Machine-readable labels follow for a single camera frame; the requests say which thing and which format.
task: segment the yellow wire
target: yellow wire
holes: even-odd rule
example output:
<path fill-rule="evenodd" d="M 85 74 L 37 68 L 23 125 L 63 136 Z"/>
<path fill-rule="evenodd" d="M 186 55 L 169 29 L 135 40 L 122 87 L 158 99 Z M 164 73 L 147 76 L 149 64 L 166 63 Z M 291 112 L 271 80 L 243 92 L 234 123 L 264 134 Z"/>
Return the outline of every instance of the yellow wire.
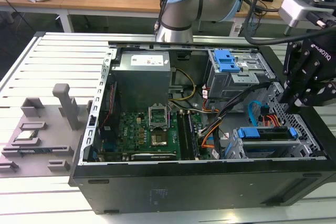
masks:
<path fill-rule="evenodd" d="M 189 96 L 187 96 L 187 97 L 184 97 L 184 98 L 176 98 L 176 99 L 169 99 L 169 101 L 185 101 L 185 100 L 187 100 L 187 99 L 193 97 L 194 94 L 195 94 L 195 92 L 196 92 L 196 85 L 195 85 L 193 79 L 191 79 L 191 77 L 189 76 L 189 74 L 187 74 L 186 72 L 184 72 L 182 69 L 177 68 L 177 70 L 180 71 L 180 72 L 182 72 L 182 73 L 184 73 L 185 76 L 187 76 L 187 78 L 192 82 L 192 84 L 193 84 L 193 88 L 194 88 L 194 89 L 193 89 L 193 92 L 191 93 L 191 95 L 189 95 Z"/>

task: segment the blue latch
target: blue latch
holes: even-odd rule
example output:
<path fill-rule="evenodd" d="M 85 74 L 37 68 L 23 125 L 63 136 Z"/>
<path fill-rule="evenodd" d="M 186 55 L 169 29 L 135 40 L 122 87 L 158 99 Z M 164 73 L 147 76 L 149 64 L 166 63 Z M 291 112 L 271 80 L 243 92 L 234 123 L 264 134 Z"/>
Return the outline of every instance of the blue latch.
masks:
<path fill-rule="evenodd" d="M 236 65 L 235 57 L 229 50 L 215 50 L 215 60 L 219 65 L 220 72 L 239 73 L 240 68 Z"/>
<path fill-rule="evenodd" d="M 258 138 L 258 137 L 260 137 L 258 129 L 254 128 L 254 127 L 241 127 L 237 132 L 238 132 L 238 136 L 240 138 L 245 138 L 245 137 Z"/>
<path fill-rule="evenodd" d="M 298 132 L 293 127 L 289 128 L 289 132 L 292 135 L 292 137 L 294 137 L 295 139 L 299 137 Z"/>

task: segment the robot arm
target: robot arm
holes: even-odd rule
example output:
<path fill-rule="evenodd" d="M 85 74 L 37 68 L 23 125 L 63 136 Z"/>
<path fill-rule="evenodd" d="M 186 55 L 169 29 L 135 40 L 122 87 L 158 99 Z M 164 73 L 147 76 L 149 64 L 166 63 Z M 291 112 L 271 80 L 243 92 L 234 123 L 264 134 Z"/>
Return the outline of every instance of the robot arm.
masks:
<path fill-rule="evenodd" d="M 239 0 L 167 0 L 156 41 L 193 42 L 193 21 L 223 21 L 232 18 L 238 6 Z"/>

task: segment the red cable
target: red cable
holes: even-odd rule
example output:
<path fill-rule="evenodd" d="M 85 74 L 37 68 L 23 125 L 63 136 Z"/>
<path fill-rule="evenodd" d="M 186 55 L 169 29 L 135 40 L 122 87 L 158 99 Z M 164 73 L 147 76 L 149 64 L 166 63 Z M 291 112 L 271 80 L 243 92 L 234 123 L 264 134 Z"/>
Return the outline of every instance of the red cable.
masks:
<path fill-rule="evenodd" d="M 103 128 L 103 126 L 105 125 L 107 119 L 110 117 L 111 111 L 112 111 L 112 94 L 113 94 L 113 85 L 111 86 L 111 95 L 110 95 L 110 109 L 109 109 L 109 113 L 107 114 L 103 124 L 100 126 L 100 128 Z"/>

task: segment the motherboard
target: motherboard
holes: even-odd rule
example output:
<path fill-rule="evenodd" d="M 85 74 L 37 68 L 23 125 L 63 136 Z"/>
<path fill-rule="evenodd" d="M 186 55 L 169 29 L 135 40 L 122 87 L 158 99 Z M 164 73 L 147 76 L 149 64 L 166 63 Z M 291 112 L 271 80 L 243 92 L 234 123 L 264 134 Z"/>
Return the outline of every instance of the motherboard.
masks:
<path fill-rule="evenodd" d="M 118 139 L 102 140 L 99 157 L 106 162 L 120 161 L 146 161 L 153 159 L 184 160 L 188 159 L 187 153 L 198 155 L 199 159 L 207 159 L 208 154 L 198 154 L 199 145 L 196 142 L 198 130 L 203 127 L 202 118 L 199 113 L 191 113 L 191 130 L 193 139 L 186 139 L 184 129 L 179 124 L 179 118 L 183 117 L 179 112 L 168 112 L 167 115 L 157 111 L 149 112 L 123 112 L 120 117 Z M 151 126 L 153 123 L 165 123 L 167 127 Z M 194 141 L 195 148 L 188 150 L 189 141 Z"/>

